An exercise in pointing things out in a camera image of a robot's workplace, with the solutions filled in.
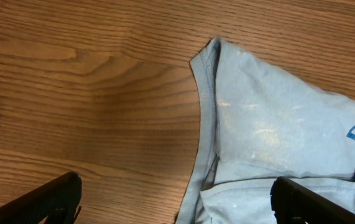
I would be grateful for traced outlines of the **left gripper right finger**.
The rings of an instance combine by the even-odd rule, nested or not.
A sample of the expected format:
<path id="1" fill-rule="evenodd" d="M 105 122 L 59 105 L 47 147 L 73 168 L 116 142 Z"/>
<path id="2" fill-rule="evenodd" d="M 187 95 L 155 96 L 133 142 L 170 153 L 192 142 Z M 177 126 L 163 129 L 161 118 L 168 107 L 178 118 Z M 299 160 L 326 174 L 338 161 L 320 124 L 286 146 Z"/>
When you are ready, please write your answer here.
<path id="1" fill-rule="evenodd" d="M 278 224 L 355 224 L 355 214 L 286 177 L 273 183 L 270 201 Z"/>

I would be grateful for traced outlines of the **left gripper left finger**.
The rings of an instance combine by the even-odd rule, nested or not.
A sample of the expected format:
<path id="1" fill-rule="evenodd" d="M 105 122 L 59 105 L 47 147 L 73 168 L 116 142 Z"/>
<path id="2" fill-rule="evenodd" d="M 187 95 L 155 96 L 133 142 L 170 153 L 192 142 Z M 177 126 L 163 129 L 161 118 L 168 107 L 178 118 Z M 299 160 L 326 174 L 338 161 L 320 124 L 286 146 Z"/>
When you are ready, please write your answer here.
<path id="1" fill-rule="evenodd" d="M 74 224 L 80 211 L 82 181 L 66 174 L 0 207 L 0 224 Z"/>

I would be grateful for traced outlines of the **light blue t-shirt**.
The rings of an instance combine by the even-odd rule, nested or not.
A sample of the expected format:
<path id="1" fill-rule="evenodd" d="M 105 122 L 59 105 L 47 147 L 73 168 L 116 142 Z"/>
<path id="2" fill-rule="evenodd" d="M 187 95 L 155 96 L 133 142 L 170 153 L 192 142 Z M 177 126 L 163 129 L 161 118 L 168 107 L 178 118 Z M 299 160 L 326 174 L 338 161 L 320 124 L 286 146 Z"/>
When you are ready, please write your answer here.
<path id="1" fill-rule="evenodd" d="M 177 223 L 275 223 L 280 176 L 355 214 L 355 100 L 220 38 L 190 65 L 200 140 Z"/>

